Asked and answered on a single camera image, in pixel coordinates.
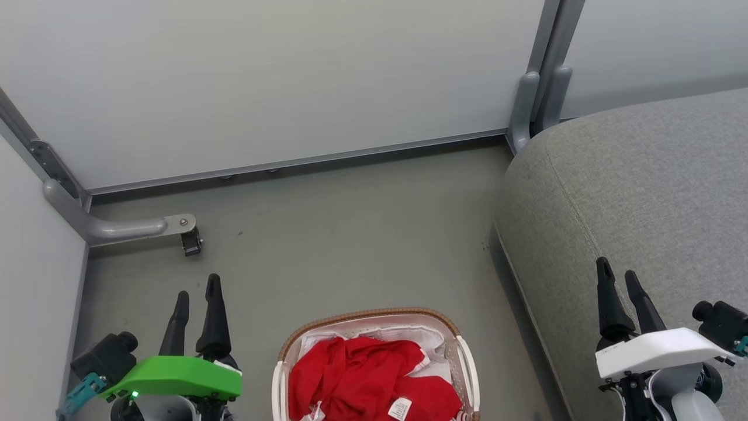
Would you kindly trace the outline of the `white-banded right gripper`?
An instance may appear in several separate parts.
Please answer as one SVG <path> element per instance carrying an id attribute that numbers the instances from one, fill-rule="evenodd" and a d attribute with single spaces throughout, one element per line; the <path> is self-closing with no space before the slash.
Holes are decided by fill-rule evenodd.
<path id="1" fill-rule="evenodd" d="M 734 365 L 737 354 L 689 328 L 667 330 L 649 294 L 633 270 L 625 273 L 629 299 L 638 316 L 635 333 L 605 257 L 596 259 L 600 342 L 619 342 L 595 353 L 601 390 L 619 397 L 622 420 L 724 420 L 716 403 L 702 390 L 708 361 Z"/>

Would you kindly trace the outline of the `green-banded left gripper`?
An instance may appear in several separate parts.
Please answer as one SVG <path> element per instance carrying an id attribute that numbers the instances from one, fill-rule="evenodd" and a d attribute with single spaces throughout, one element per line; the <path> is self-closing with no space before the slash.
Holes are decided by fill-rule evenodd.
<path id="1" fill-rule="evenodd" d="M 240 397 L 243 374 L 218 361 L 231 352 L 219 275 L 209 274 L 205 299 L 206 316 L 196 343 L 196 351 L 203 359 L 184 356 L 189 293 L 180 291 L 161 341 L 160 356 L 137 363 L 122 380 L 102 393 L 112 403 L 111 420 L 225 420 L 230 417 L 227 405 Z"/>

